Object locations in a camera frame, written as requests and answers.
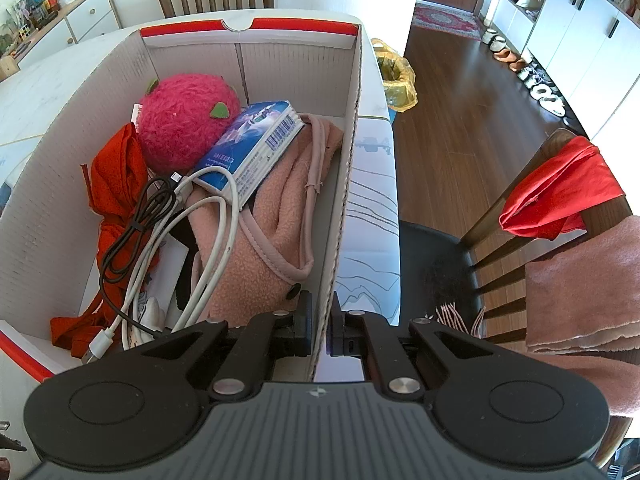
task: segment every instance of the gray ribbed panel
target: gray ribbed panel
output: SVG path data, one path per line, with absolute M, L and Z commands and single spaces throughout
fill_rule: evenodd
M 311 394 L 317 388 L 325 394 Z M 475 460 L 447 442 L 416 404 L 380 397 L 370 383 L 265 384 L 252 400 L 213 410 L 197 436 L 155 464 L 82 473 L 45 464 L 32 480 L 589 480 L 587 462 L 519 472 Z

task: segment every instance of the red cloth on chair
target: red cloth on chair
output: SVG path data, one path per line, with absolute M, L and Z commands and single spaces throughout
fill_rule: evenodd
M 123 126 L 98 152 L 91 165 L 91 181 L 86 166 L 82 167 L 89 195 L 89 206 L 104 219 L 100 223 L 98 268 L 106 250 L 123 233 L 133 216 L 138 197 L 148 181 L 142 150 L 136 140 L 133 123 Z M 123 267 L 131 257 L 135 233 L 113 260 L 115 268 Z M 129 276 L 119 283 L 104 283 L 108 297 L 116 306 L 122 306 Z M 51 341 L 55 346 L 71 350 L 73 357 L 82 357 L 89 343 L 101 329 L 107 328 L 116 313 L 102 300 L 100 292 L 80 317 L 54 317 L 51 319 Z
M 515 187 L 498 221 L 514 235 L 553 240 L 585 228 L 580 211 L 621 195 L 600 150 L 575 137 Z

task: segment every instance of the plush toy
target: plush toy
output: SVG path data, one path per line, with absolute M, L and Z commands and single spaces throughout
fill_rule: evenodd
M 155 80 L 140 104 L 138 142 L 148 167 L 161 175 L 187 173 L 240 113 L 234 90 L 206 74 Z

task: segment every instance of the patterned doormat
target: patterned doormat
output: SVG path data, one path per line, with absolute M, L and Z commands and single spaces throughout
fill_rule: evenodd
M 416 2 L 412 25 L 480 41 L 480 21 L 464 10 Z

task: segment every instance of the red stripe on box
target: red stripe on box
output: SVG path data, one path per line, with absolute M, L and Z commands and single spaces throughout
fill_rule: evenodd
M 180 34 L 182 32 L 203 32 L 204 30 L 225 30 L 222 20 L 201 20 L 198 22 L 167 23 L 153 25 L 140 29 L 143 38 L 150 36 L 164 36 L 165 34 Z
M 44 382 L 44 379 L 53 377 L 53 372 L 42 366 L 3 332 L 0 332 L 0 350 L 39 383 Z
M 251 30 L 309 30 L 311 32 L 331 32 L 357 36 L 358 26 L 354 23 L 328 22 L 327 20 L 309 20 L 307 18 L 255 18 Z M 183 32 L 203 32 L 206 30 L 225 30 L 222 20 L 201 20 L 196 22 L 167 23 L 143 27 L 143 38 L 180 34 Z

